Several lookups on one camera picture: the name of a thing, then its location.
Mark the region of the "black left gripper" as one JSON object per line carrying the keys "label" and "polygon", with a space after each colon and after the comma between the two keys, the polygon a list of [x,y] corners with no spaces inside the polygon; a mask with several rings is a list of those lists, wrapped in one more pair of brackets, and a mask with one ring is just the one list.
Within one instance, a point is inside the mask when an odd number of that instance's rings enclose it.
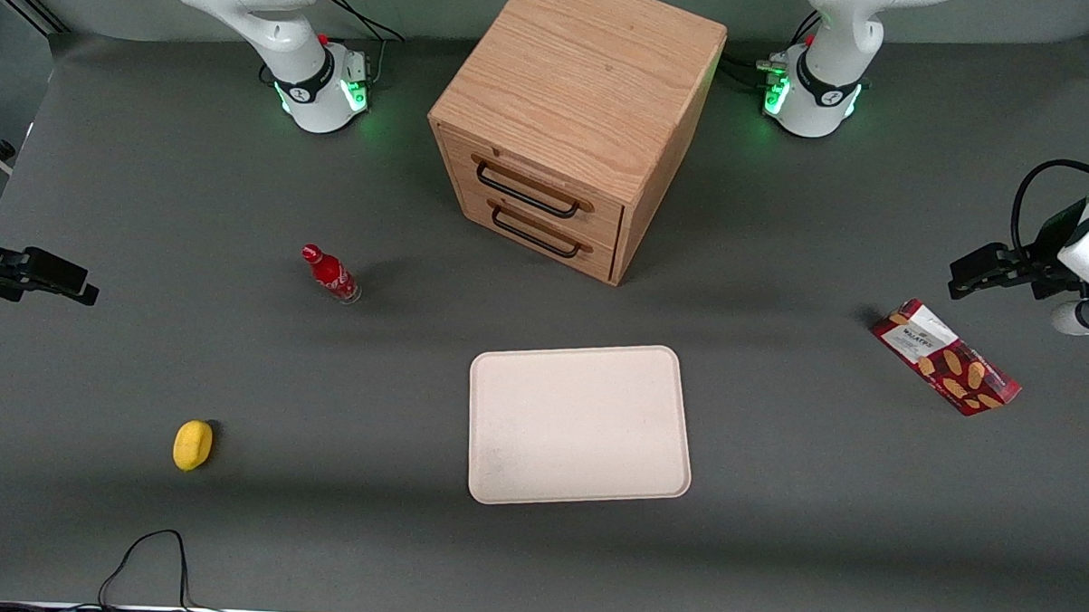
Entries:
{"label": "black left gripper", "polygon": [[989,287],[1027,285],[1035,299],[1053,298],[1062,292],[1075,292],[1078,299],[1089,299],[1089,284],[1060,262],[1057,255],[1080,224],[1087,198],[1073,201],[1050,216],[1031,244],[1021,241],[1020,216],[1026,195],[1017,193],[1011,215],[1011,248],[993,242],[949,265],[949,296],[963,299]]}

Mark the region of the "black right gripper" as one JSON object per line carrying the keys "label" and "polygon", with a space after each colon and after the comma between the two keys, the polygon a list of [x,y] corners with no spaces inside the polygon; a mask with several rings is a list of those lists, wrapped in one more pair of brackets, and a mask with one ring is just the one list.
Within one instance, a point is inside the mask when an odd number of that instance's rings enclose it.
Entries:
{"label": "black right gripper", "polygon": [[100,290],[87,282],[87,272],[82,266],[38,247],[19,252],[0,247],[0,298],[15,303],[25,293],[39,291],[94,306]]}

